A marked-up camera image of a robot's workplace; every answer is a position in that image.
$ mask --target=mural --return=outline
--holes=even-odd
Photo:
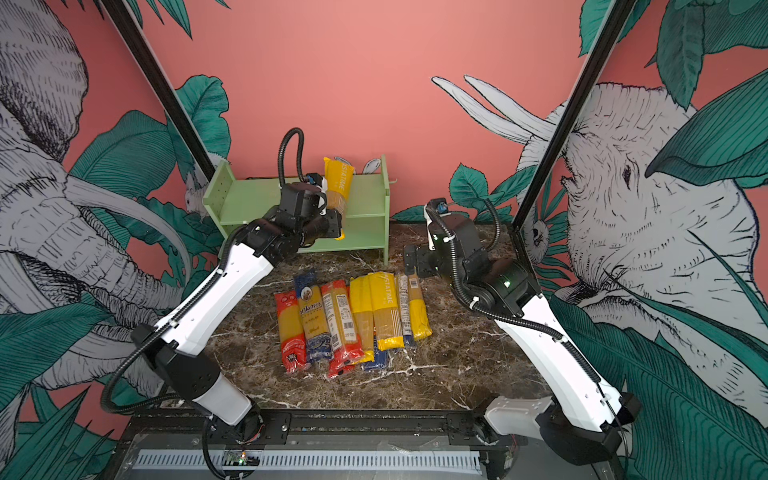
[[[0,17],[0,478],[77,480],[106,466],[115,441],[76,423],[87,390],[62,408],[49,392],[107,382],[134,350],[131,329],[156,322],[199,285],[223,238],[200,214],[206,181],[171,122],[129,111],[67,172],[86,65],[43,1],[4,0]],[[192,77],[177,93],[212,159],[226,157],[221,81]],[[176,168],[191,190],[186,210],[151,196]],[[126,251],[131,239],[159,244],[171,273],[145,273]],[[138,361],[116,402],[160,387]],[[20,420],[25,401],[37,421]]]
[[[582,54],[609,4],[584,3]],[[526,221],[528,255],[563,326],[644,403],[627,428],[631,478],[768,478],[768,307],[745,194],[768,174],[768,71],[691,105],[705,56],[766,48],[767,25],[768,2],[669,2],[647,65],[664,88],[598,84]],[[433,78],[483,127],[525,146],[516,174],[537,165],[563,107],[538,118],[465,80],[503,117]],[[555,217],[568,220],[553,223],[560,203]]]

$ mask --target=elephant illustration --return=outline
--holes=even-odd
[[[525,146],[518,170],[541,162],[564,105],[541,119],[492,85],[465,77],[502,117],[450,81],[432,80],[483,127]],[[710,388],[766,426],[768,389],[754,373],[712,340],[617,285],[768,341],[768,328],[736,280],[697,240],[762,299],[753,279],[757,218],[744,192],[734,180],[698,187],[667,174],[644,175],[695,112],[676,105],[663,88],[595,86],[561,152],[571,173],[561,182],[578,282],[555,295],[579,305],[595,322],[634,328],[651,341],[661,334]],[[541,241],[541,234],[524,237],[536,262],[532,241]]]
[[[32,382],[57,389],[112,373],[133,351],[131,328],[157,321],[183,289],[143,272],[90,211],[133,217],[191,261],[177,232],[133,201],[67,174],[88,73],[68,30],[42,0],[0,0],[0,314],[37,313],[90,293],[114,315]],[[154,396],[161,380],[136,362],[126,380]],[[23,388],[0,412],[0,468],[14,452]]]

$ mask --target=spaghetti package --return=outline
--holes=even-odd
[[[402,342],[409,348],[416,347],[411,329],[411,316],[408,301],[408,276],[397,276],[397,297],[400,304],[400,321],[402,322]]]
[[[408,298],[413,339],[424,340],[432,335],[432,329],[429,328],[427,307],[424,304],[422,288],[419,286],[419,277],[415,273],[408,275]]]
[[[320,289],[323,293],[323,308],[331,334],[333,359],[328,368],[328,377],[338,376],[344,366],[364,357],[360,338],[355,331],[355,321],[346,296],[344,280],[327,283]]]
[[[349,305],[352,307],[352,317],[355,328],[360,335],[360,346],[364,357],[362,362],[373,361],[373,306],[371,305],[371,287],[367,276],[359,276],[349,281]]]
[[[275,293],[277,328],[280,331],[280,350],[288,373],[309,368],[306,362],[306,340],[299,316],[296,292]]]
[[[404,348],[395,276],[388,272],[375,272],[369,273],[368,279],[379,350]]]
[[[345,164],[342,161],[331,160],[328,157],[323,158],[326,163],[326,175],[328,180],[328,208],[335,208],[342,216],[342,225],[346,215],[346,203],[349,199],[349,189],[352,187],[352,178],[355,168],[352,165]]]
[[[379,350],[379,346],[376,345],[376,337],[374,336],[373,339],[373,360],[363,363],[363,372],[369,372],[371,370],[384,370],[389,363],[389,352],[386,350]]]
[[[311,363],[333,358],[331,334],[323,309],[323,298],[316,283],[317,277],[314,270],[293,278],[296,299],[299,302],[299,315],[306,337],[306,354]]]

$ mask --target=brown marble surface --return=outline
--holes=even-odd
[[[481,227],[489,238],[490,227]],[[289,376],[280,359],[273,294],[291,290],[293,276],[314,267],[321,283],[372,271],[402,272],[402,248],[424,243],[425,228],[393,224],[389,265],[381,250],[302,253],[256,285],[221,323],[206,351],[224,374],[265,408],[457,409],[472,408],[487,396],[538,398],[549,389],[525,354],[484,317],[459,307],[439,278],[422,280],[433,334],[415,351],[399,351],[384,372],[356,369],[334,380],[327,367]],[[511,251],[509,238],[494,257]]]

